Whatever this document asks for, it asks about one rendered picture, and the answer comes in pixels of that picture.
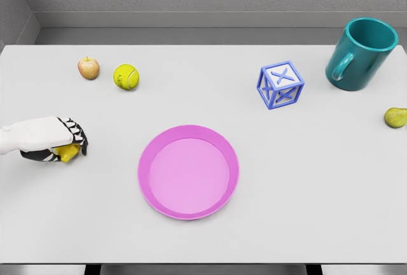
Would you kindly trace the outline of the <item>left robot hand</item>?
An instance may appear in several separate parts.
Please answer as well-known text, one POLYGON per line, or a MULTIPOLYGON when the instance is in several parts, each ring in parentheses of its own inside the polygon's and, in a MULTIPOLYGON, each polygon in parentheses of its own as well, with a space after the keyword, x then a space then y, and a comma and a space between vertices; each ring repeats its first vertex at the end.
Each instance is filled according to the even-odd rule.
POLYGON ((40 162, 61 162, 58 148, 78 145, 87 154, 88 140, 81 126, 71 118, 48 116, 14 123, 11 134, 21 156, 40 162))

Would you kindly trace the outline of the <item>yellow lemon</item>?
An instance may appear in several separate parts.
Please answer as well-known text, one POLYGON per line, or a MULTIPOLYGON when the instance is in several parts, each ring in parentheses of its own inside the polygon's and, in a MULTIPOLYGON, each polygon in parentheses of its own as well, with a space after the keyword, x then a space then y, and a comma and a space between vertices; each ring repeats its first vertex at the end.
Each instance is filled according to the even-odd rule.
POLYGON ((81 146, 76 143, 72 143, 65 146, 54 148, 55 153, 60 157, 62 162, 68 162, 75 157, 80 151, 81 146))

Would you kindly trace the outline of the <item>pink plate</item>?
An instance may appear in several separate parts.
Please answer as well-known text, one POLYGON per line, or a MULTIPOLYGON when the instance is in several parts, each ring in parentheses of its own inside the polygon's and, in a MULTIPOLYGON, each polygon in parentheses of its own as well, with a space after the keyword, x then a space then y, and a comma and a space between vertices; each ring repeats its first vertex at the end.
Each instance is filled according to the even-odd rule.
POLYGON ((197 220, 223 208, 240 174, 232 145, 216 131, 180 125, 161 132, 139 159, 139 188, 149 205, 177 220, 197 220))

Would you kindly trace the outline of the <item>red-yellow apple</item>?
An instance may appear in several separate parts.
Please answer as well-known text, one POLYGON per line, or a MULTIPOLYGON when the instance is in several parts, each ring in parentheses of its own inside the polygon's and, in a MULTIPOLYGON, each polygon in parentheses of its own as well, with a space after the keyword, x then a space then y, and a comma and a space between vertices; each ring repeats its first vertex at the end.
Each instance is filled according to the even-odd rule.
POLYGON ((98 61, 92 57, 83 57, 78 61, 78 71, 87 80, 94 80, 98 77, 100 66, 98 61))

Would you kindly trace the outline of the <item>yellow tennis ball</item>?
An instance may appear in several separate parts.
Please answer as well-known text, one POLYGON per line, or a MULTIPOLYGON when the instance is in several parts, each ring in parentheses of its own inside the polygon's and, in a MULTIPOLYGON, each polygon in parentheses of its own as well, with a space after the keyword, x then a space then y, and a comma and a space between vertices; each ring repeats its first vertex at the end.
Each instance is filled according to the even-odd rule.
POLYGON ((117 87, 133 90, 139 83, 139 72, 133 65, 122 64, 114 70, 113 80, 117 87))

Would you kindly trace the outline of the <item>blue-white letter cube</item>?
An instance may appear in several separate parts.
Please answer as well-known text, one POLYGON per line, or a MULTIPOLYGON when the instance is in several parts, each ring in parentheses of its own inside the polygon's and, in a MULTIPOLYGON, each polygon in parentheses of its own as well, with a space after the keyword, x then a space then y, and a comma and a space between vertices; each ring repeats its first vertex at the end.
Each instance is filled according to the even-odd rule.
POLYGON ((289 60, 260 69, 257 90, 268 109, 296 103, 304 80, 289 60))

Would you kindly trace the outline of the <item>teal mug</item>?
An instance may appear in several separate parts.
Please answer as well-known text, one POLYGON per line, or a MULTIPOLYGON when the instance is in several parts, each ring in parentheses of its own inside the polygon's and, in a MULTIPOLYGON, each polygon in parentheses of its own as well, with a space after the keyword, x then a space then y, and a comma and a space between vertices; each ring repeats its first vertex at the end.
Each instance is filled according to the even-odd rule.
POLYGON ((382 20, 352 19, 345 26, 327 63, 327 79, 342 90, 364 89, 398 41, 395 29, 382 20))

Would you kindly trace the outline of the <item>green-yellow pear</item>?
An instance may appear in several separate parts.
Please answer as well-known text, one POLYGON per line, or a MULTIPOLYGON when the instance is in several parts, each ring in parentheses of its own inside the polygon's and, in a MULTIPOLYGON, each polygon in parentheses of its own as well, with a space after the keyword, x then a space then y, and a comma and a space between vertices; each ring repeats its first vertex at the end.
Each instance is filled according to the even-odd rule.
POLYGON ((384 114, 384 120, 389 127, 404 127, 407 125, 407 108, 389 108, 384 114))

